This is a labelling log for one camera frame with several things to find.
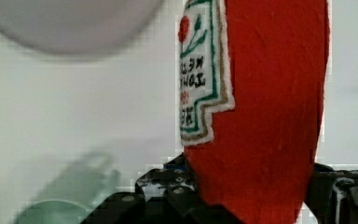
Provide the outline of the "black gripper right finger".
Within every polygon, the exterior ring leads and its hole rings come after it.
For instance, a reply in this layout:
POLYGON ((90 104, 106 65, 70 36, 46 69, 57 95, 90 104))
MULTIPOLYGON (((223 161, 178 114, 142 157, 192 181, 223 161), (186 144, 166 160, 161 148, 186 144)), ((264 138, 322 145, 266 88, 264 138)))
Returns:
POLYGON ((358 224, 358 169, 308 166, 309 180, 295 224, 358 224))

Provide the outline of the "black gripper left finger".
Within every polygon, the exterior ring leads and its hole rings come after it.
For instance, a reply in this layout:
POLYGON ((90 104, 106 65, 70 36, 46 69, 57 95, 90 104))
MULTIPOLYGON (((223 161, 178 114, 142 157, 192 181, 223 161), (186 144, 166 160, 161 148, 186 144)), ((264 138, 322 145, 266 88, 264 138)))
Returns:
POLYGON ((80 224, 242 224, 225 206, 202 200, 184 155, 142 175, 134 187, 107 197, 80 224))

